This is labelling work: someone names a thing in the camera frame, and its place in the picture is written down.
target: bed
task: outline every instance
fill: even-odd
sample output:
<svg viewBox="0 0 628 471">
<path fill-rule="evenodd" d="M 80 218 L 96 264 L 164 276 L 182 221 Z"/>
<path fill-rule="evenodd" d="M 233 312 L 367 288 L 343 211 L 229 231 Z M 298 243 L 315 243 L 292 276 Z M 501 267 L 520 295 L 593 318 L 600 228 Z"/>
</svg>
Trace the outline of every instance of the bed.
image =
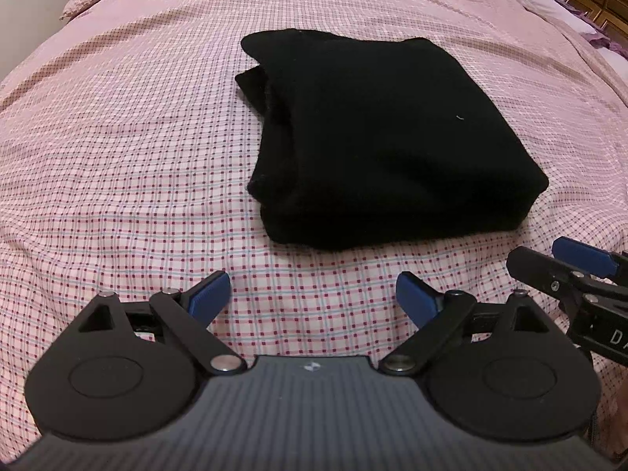
<svg viewBox="0 0 628 471">
<path fill-rule="evenodd" d="M 144 300 L 224 269 L 232 302 L 210 329 L 244 357 L 377 359 L 414 331 L 394 302 L 403 270 L 503 302 L 518 245 L 549 253 L 565 235 L 628 248 L 628 86 L 577 33 L 515 0 L 70 0 L 64 16 L 0 83 L 4 460 L 37 438 L 27 371 L 101 289 Z M 261 123 L 234 76 L 255 65 L 246 34 L 288 27 L 423 36 L 454 55 L 549 177 L 527 220 L 334 253 L 270 242 L 246 192 Z M 535 299 L 564 328 L 557 302 Z M 598 356 L 595 367 L 604 422 L 626 371 Z"/>
</svg>

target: pillow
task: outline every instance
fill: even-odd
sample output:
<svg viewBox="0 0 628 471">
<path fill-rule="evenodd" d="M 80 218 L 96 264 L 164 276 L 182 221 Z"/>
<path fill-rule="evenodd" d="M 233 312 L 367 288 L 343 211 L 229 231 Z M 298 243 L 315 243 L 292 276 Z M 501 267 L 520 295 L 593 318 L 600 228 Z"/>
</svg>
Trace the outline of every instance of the pillow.
<svg viewBox="0 0 628 471">
<path fill-rule="evenodd" d="M 582 19 L 574 16 L 564 7 L 554 0 L 517 0 L 526 10 L 541 17 L 552 17 L 565 23 L 572 30 L 579 34 L 594 34 L 595 29 L 585 23 Z"/>
<path fill-rule="evenodd" d="M 597 52 L 604 57 L 619 77 L 628 84 L 628 60 L 606 47 L 601 47 Z"/>
</svg>

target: blue gripper pad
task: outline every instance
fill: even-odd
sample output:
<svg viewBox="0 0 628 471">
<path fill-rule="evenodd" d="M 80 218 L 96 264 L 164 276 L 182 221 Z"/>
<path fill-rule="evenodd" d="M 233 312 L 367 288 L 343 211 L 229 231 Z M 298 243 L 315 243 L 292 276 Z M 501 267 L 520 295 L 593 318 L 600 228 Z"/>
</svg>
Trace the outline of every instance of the blue gripper pad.
<svg viewBox="0 0 628 471">
<path fill-rule="evenodd" d="M 402 272 L 397 277 L 397 304 L 406 312 L 417 329 L 421 329 L 438 315 L 439 292 L 410 272 Z"/>
<path fill-rule="evenodd" d="M 206 328 L 224 310 L 230 297 L 231 281 L 223 272 L 190 297 L 188 313 Z"/>
<path fill-rule="evenodd" d="M 617 272 L 618 266 L 609 252 L 568 237 L 556 239 L 551 252 L 555 259 L 598 278 L 608 278 Z"/>
</svg>

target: folded garment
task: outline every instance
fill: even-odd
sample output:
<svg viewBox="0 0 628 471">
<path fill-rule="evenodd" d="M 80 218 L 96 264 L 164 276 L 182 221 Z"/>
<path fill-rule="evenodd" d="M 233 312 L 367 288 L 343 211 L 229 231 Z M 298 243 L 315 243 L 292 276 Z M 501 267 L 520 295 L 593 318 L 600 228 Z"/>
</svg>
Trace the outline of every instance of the folded garment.
<svg viewBox="0 0 628 471">
<path fill-rule="evenodd" d="M 248 184 L 268 236 L 344 249 L 513 230 L 548 186 L 489 97 L 427 39 L 251 34 L 264 118 Z"/>
</svg>

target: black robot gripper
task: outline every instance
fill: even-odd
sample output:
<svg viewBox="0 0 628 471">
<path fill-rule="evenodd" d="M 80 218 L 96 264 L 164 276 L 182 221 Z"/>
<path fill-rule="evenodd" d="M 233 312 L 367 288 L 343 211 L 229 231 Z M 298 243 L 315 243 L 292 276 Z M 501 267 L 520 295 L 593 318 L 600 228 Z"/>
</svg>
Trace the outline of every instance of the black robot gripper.
<svg viewBox="0 0 628 471">
<path fill-rule="evenodd" d="M 439 294 L 409 272 L 397 281 L 406 313 L 416 313 L 416 298 L 424 296 L 416 319 L 427 322 L 381 361 L 381 371 L 421 380 L 436 408 L 483 437 L 526 443 L 588 426 L 599 380 L 527 292 L 498 305 L 463 291 Z M 472 342 L 476 333 L 491 336 Z"/>
<path fill-rule="evenodd" d="M 42 437 L 8 469 L 612 469 L 582 438 L 601 394 L 591 362 L 525 291 L 478 303 L 403 272 L 396 298 L 417 331 L 377 367 L 249 368 L 206 330 L 229 297 L 218 272 L 148 302 L 93 298 L 27 377 Z"/>
<path fill-rule="evenodd" d="M 228 275 L 219 271 L 187 292 L 158 292 L 148 302 L 121 303 L 113 292 L 93 298 L 26 380 L 40 431 L 100 442 L 137 437 L 176 418 L 208 376 L 246 369 L 205 330 L 229 293 Z M 135 332 L 153 333 L 156 343 Z"/>
<path fill-rule="evenodd" d="M 628 257 L 560 237 L 555 258 L 520 246 L 508 255 L 510 275 L 557 299 L 567 336 L 582 348 L 628 366 Z M 613 284 L 601 279 L 609 279 Z"/>
</svg>

